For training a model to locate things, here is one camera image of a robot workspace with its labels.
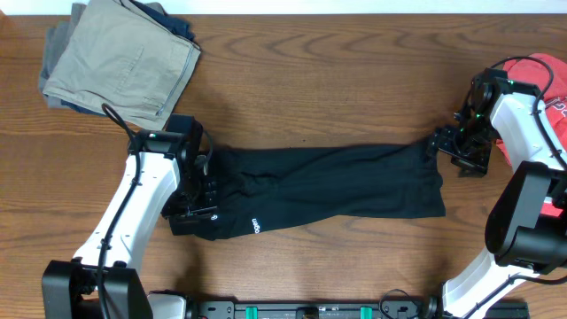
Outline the black t-shirt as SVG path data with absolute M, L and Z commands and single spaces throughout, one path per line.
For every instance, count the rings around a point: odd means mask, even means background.
M 216 208 L 174 217 L 173 234 L 228 239 L 336 215 L 443 217 L 442 177 L 426 141 L 214 152 Z

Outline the red printed t-shirt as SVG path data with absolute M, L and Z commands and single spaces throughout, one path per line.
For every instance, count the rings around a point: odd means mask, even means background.
M 513 89 L 501 93 L 490 113 L 497 146 L 517 169 L 524 161 L 566 169 L 566 63 L 548 54 L 503 63 Z

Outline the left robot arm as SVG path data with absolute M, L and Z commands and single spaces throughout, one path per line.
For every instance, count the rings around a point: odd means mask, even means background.
M 138 272 L 163 217 L 196 222 L 216 208 L 200 152 L 205 132 L 141 130 L 132 135 L 126 169 L 101 221 L 70 261 L 51 261 L 42 277 L 48 318 L 192 318 L 188 298 L 145 292 Z

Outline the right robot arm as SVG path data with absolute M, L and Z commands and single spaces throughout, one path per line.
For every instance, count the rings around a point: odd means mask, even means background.
M 548 274 L 566 266 L 566 151 L 548 122 L 543 89 L 511 80 L 494 66 L 476 75 L 455 115 L 457 126 L 434 131 L 427 152 L 444 152 L 466 173 L 485 175 L 493 140 L 507 148 L 513 175 L 485 226 L 485 246 L 458 276 L 443 283 L 424 318 L 484 318 L 525 282 L 565 284 Z

